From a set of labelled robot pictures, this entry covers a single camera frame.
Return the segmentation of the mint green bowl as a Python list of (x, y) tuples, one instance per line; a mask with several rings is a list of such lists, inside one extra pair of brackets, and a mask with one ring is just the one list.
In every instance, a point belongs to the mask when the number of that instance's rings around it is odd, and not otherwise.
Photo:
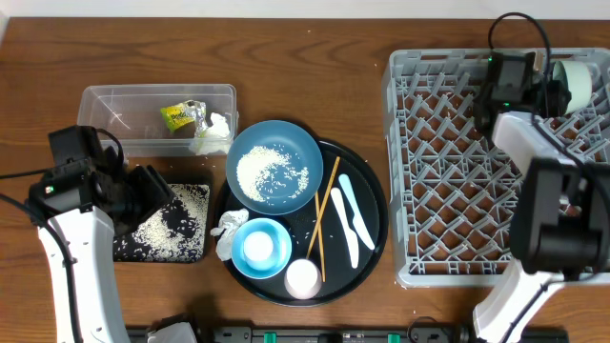
[(567, 114), (585, 108), (592, 95), (592, 78), (585, 63), (558, 61), (553, 68), (553, 81), (569, 92), (568, 100), (560, 101), (560, 113)]

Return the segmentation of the yellow green snack wrapper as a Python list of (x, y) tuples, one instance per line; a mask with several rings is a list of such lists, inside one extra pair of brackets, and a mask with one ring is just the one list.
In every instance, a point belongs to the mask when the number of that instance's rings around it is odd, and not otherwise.
[(207, 107), (204, 102), (187, 100), (176, 105), (160, 109), (161, 116), (171, 132), (175, 132), (189, 124), (195, 125), (198, 132), (208, 127)]

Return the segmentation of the pink cup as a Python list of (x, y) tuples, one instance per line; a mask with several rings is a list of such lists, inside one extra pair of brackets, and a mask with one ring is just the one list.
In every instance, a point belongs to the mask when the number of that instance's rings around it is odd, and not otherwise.
[(322, 275), (318, 267), (308, 259), (292, 262), (285, 273), (285, 288), (296, 299), (313, 298), (322, 286)]

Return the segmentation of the white tissue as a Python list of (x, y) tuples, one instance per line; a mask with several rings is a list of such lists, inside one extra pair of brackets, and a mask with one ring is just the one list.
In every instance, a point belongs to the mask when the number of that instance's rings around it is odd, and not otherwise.
[(212, 125), (195, 135), (189, 150), (195, 155), (227, 154), (232, 145), (227, 119), (216, 112), (212, 112), (209, 119)]

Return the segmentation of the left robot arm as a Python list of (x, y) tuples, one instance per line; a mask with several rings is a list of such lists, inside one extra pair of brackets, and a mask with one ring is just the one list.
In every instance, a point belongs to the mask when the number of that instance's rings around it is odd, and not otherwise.
[(50, 133), (54, 165), (30, 186), (26, 205), (51, 271), (60, 342), (127, 342), (113, 266), (113, 240), (132, 233), (174, 194), (151, 166), (125, 166), (104, 130)]

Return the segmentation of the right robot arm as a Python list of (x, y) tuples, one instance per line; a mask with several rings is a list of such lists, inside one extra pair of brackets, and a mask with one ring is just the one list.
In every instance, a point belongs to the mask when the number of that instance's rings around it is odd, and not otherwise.
[(473, 311), (477, 342), (519, 342), (529, 320), (609, 255), (609, 169), (569, 151), (544, 119), (584, 109), (592, 79), (581, 62), (494, 52), (474, 103), (475, 125), (523, 174), (509, 224), (512, 259)]

